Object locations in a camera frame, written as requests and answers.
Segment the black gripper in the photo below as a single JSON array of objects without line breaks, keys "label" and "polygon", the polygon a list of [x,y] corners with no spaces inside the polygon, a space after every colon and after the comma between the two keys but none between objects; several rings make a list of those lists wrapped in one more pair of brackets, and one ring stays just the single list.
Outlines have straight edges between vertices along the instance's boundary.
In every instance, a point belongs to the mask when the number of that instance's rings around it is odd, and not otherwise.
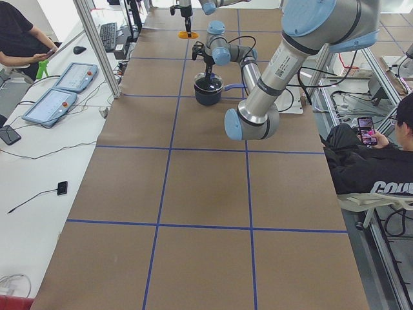
[{"label": "black gripper", "polygon": [[193,15],[191,0],[180,0],[180,12],[181,16],[185,18],[185,36],[186,38],[192,37],[191,17]]},{"label": "black gripper", "polygon": [[205,68],[205,78],[206,79],[211,79],[212,76],[212,69],[213,69],[213,65],[215,64],[214,59],[212,56],[208,55],[208,54],[204,54],[203,55],[203,61],[206,64],[206,68]]}]

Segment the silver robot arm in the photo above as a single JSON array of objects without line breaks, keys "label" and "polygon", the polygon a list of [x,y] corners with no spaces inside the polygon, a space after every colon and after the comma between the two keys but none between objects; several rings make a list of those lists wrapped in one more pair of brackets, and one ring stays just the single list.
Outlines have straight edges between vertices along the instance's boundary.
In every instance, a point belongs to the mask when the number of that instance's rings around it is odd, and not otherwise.
[{"label": "silver robot arm", "polygon": [[378,38],[380,1],[288,1],[281,19],[282,40],[266,69],[259,71],[252,48],[231,45],[221,21],[207,28],[205,53],[217,65],[233,61],[247,75],[248,97],[225,114],[232,140],[263,140],[279,126],[276,99],[303,62],[324,45],[331,52],[372,46]]},{"label": "silver robot arm", "polygon": [[[213,14],[218,8],[222,6],[230,6],[240,1],[226,1],[226,0],[206,0],[199,1],[202,11],[207,15]],[[191,1],[176,1],[176,5],[170,7],[171,15],[174,15],[176,10],[180,11],[181,17],[185,20],[185,30],[178,33],[180,39],[195,39],[198,34],[192,31],[192,16],[193,8]]]}]

